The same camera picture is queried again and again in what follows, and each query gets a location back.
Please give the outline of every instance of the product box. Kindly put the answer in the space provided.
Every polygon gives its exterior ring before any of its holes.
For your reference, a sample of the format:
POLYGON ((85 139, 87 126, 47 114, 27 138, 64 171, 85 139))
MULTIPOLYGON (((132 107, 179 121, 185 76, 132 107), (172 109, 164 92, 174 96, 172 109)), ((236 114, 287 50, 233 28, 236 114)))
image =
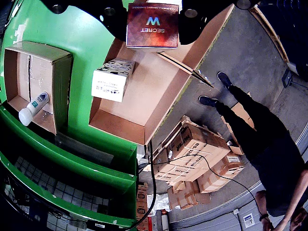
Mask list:
POLYGON ((138 226, 138 231, 149 231, 149 219, 145 218, 138 226))
POLYGON ((147 183, 140 183, 138 185, 137 201, 139 201, 139 202, 146 202, 147 189, 148 189, 148 184, 147 183))
POLYGON ((167 149, 164 149, 153 160, 155 179, 169 181, 171 184, 178 181, 194 181, 207 171, 207 169, 195 169, 183 166, 176 166, 167 163, 167 161, 169 161, 168 153, 167 149))
POLYGON ((5 48, 4 82, 8 104, 16 111, 44 91, 49 102, 33 122, 56 133, 68 120, 72 54, 56 47, 21 41, 5 48))
MULTIPOLYGON (((200 37, 189 45, 168 50, 180 64, 195 70, 229 17, 234 5, 216 15, 200 37)), ((93 97, 89 126, 141 145, 148 144, 190 74, 151 52, 136 51, 115 39, 105 62, 114 58, 136 62, 121 103, 93 97)))
POLYGON ((173 165, 190 168, 207 167, 206 161, 201 156, 206 157, 207 161, 214 165, 230 152, 223 138, 190 124, 186 124, 179 131, 168 145, 167 151, 171 154, 171 160, 177 159, 172 161, 173 165))
POLYGON ((92 96, 122 102, 135 61, 113 59, 93 72, 92 96))
POLYGON ((163 3, 130 3, 126 46, 155 48, 155 51, 178 47, 179 6, 163 3))
MULTIPOLYGON (((244 169, 244 164, 241 163, 239 157, 235 154, 228 154, 219 161, 212 170, 218 175, 233 179, 244 169)), ((210 193, 219 190, 225 186, 230 180, 222 178, 214 174, 212 171, 207 171, 197 179, 200 193, 210 193)))
POLYGON ((148 211, 147 203, 137 201, 137 210, 136 210, 137 218, 141 219, 147 211, 148 211))
POLYGON ((174 209, 180 206, 181 209, 186 209, 197 204, 210 203, 209 194, 200 194, 199 187, 196 181, 185 182, 185 189, 175 192, 173 187, 168 189, 169 207, 174 209))

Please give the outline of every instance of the white box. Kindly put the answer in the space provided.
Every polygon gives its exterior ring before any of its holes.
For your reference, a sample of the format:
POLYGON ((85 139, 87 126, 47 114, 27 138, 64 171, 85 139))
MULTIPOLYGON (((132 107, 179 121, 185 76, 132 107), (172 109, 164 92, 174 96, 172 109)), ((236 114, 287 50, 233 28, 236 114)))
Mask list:
POLYGON ((93 72, 92 96, 122 102, 134 61, 113 59, 93 72))

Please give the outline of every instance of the white bottle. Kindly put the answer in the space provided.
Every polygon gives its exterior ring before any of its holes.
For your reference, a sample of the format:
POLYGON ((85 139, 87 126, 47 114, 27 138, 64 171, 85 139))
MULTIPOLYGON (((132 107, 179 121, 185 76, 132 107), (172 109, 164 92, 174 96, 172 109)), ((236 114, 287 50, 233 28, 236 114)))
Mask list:
POLYGON ((19 112, 19 120, 20 122, 28 126, 30 122, 33 120, 33 117, 42 109, 45 104, 49 102, 49 96, 46 92, 40 94, 37 98, 32 100, 26 108, 23 108, 19 112))

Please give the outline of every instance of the open cardboard box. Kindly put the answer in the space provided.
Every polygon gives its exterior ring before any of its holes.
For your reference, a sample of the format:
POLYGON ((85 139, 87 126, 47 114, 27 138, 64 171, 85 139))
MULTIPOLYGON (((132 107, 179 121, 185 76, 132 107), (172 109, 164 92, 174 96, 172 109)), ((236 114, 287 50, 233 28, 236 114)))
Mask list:
POLYGON ((45 44, 21 41, 5 48, 4 82, 8 104, 25 108, 44 91, 49 102, 33 122, 56 133, 68 118, 68 87, 72 55, 45 44))
MULTIPOLYGON (((195 69, 229 17, 230 5, 204 28, 190 45, 167 51, 169 56, 195 69)), ((144 145, 149 142, 189 79, 189 74, 155 53, 135 51, 114 40, 105 62, 113 58, 136 61, 122 103, 93 98, 89 125, 144 145)))

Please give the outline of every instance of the foot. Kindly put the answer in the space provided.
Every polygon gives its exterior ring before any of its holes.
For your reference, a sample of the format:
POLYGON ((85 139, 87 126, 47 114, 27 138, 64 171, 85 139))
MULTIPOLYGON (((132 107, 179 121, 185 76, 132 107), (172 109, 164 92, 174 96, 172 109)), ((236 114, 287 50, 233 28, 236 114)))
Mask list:
POLYGON ((223 83, 226 89, 229 89, 230 86, 232 86, 232 83, 229 79, 229 77, 223 73, 222 71, 219 71, 217 73, 217 78, 223 83))
POLYGON ((215 107, 215 104, 218 102, 217 99, 211 99, 211 98, 208 98, 207 96, 205 95, 201 95, 199 97, 199 102, 202 103, 203 105, 205 106, 212 106, 212 107, 215 107))

